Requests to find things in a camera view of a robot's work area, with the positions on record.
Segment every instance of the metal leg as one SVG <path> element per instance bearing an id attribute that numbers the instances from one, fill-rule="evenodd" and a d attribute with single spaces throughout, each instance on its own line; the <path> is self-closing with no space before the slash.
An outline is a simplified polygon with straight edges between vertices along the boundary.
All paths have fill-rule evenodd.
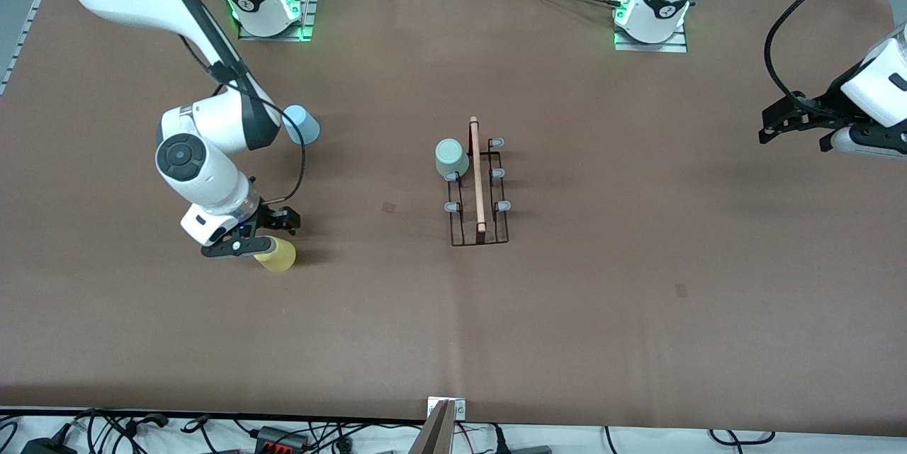
<path id="1" fill-rule="evenodd" d="M 454 439 L 456 400 L 443 399 L 434 405 L 409 454 L 450 454 Z"/>

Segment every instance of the light blue cup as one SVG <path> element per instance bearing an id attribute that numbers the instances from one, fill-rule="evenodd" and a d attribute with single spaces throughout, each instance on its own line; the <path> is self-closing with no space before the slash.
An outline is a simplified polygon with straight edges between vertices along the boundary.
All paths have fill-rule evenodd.
<path id="1" fill-rule="evenodd" d="M 434 147 L 434 167 L 445 180 L 456 181 L 454 173 L 463 176 L 469 169 L 469 157 L 456 139 L 444 139 Z"/>
<path id="2" fill-rule="evenodd" d="M 318 125 L 318 122 L 302 106 L 289 106 L 284 110 L 284 114 L 297 125 L 299 132 L 302 133 L 302 140 L 305 141 L 305 145 L 314 143 L 318 139 L 318 135 L 321 135 L 321 125 Z M 286 119 L 284 123 L 286 124 L 286 132 L 289 134 L 289 138 L 294 143 L 299 144 L 299 136 L 295 133 L 292 125 L 286 123 Z"/>

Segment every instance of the red wire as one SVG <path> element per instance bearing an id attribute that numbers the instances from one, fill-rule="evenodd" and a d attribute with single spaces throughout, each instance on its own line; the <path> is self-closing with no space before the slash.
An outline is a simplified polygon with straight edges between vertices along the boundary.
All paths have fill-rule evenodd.
<path id="1" fill-rule="evenodd" d="M 463 432 L 463 439 L 466 440 L 466 445 L 469 447 L 470 454 L 475 454 L 475 450 L 473 449 L 473 442 L 469 441 L 469 433 L 466 432 L 466 428 L 463 427 L 463 423 L 457 422 L 456 425 L 458 428 L 460 428 L 460 431 Z"/>

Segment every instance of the brown tabletop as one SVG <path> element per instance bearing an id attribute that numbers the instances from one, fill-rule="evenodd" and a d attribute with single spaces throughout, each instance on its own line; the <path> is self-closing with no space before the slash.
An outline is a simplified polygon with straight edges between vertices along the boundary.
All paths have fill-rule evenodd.
<path id="1" fill-rule="evenodd" d="M 907 166 L 758 144 L 791 0 L 697 2 L 685 55 L 616 52 L 575 0 L 321 0 L 312 42 L 240 42 L 322 128 L 272 274 L 202 258 L 155 170 L 213 89 L 178 38 L 43 0 L 0 98 L 0 402 L 907 434 Z M 810 0 L 775 62 L 817 95 L 890 29 Z M 451 248 L 432 152 L 471 115 L 511 241 Z M 280 195 L 298 147 L 236 161 Z"/>

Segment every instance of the wooden handle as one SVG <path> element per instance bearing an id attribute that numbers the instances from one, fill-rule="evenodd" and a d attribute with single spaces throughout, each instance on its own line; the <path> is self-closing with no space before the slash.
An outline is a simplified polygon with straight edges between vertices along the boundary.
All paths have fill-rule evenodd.
<path id="1" fill-rule="evenodd" d="M 475 214 L 477 232 L 485 232 L 485 194 L 482 193 L 482 150 L 479 148 L 479 118 L 469 118 L 469 133 L 473 139 L 473 175 L 475 176 Z"/>

